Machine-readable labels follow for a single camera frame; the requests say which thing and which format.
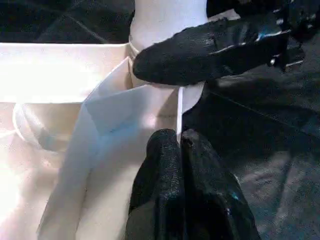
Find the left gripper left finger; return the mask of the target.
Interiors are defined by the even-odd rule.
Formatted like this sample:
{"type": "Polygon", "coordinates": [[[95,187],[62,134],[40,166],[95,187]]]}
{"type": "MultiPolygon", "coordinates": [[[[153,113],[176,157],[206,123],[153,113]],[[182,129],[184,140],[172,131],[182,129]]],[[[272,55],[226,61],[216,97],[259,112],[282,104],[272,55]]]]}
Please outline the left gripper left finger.
{"type": "Polygon", "coordinates": [[[184,240],[185,188],[181,150],[173,129],[154,132],[132,185],[126,240],[184,240]]]}

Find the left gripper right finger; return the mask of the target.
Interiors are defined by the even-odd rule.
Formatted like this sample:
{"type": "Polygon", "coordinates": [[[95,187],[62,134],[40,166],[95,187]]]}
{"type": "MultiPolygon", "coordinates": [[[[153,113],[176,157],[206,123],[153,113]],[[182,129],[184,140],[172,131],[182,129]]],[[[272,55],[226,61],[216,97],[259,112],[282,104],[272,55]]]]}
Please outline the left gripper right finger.
{"type": "Polygon", "coordinates": [[[186,224],[190,240],[259,240],[254,215],[233,173],[209,140],[181,135],[186,224]]]}

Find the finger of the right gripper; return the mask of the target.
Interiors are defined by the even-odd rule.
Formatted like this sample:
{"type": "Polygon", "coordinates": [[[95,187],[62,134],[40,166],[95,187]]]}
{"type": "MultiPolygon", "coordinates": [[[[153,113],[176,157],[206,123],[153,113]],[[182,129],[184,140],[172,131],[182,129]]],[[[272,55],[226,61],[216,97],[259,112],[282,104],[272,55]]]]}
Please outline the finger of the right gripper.
{"type": "Polygon", "coordinates": [[[134,59],[133,74],[173,86],[240,75],[284,51],[290,32],[276,21],[267,14],[186,28],[142,50],[134,59]]]}

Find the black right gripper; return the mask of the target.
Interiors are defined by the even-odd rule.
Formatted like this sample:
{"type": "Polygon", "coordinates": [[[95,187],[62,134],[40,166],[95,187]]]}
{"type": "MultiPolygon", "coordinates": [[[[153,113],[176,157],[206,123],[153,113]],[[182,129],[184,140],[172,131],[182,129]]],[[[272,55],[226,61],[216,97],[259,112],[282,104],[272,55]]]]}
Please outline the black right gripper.
{"type": "Polygon", "coordinates": [[[305,59],[303,44],[310,41],[320,30],[320,2],[318,0],[281,0],[273,11],[276,24],[285,36],[279,51],[269,66],[290,71],[301,65],[305,59]]]}

